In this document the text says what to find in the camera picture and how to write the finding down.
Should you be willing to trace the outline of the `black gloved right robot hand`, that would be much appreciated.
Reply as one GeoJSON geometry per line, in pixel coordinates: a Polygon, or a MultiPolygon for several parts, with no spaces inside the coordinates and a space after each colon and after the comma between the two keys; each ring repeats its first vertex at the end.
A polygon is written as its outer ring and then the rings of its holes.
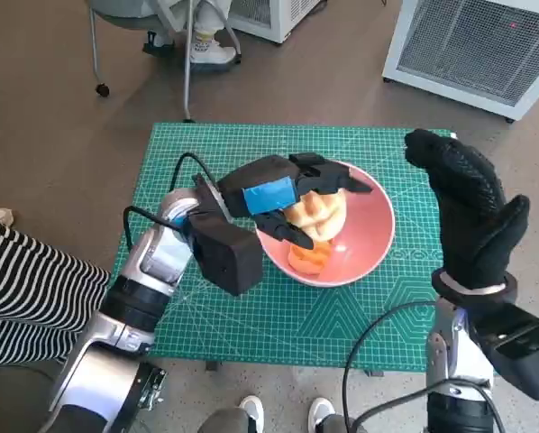
{"type": "Polygon", "coordinates": [[[530,200],[507,200],[494,165],[476,148],[423,129],[405,137],[405,156],[425,170],[440,214],[446,273],[468,290],[504,283],[528,227],[530,200]]]}

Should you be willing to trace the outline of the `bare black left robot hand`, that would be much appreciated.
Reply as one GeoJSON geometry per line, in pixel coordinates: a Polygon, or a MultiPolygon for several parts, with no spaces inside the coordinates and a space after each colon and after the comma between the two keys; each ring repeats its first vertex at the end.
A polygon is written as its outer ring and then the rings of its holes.
{"type": "Polygon", "coordinates": [[[306,249],[314,247],[314,240],[298,222],[287,220],[287,208],[309,192],[372,192],[348,166],[312,152],[260,158],[232,171],[217,186],[232,217],[250,217],[262,233],[306,249]]]}

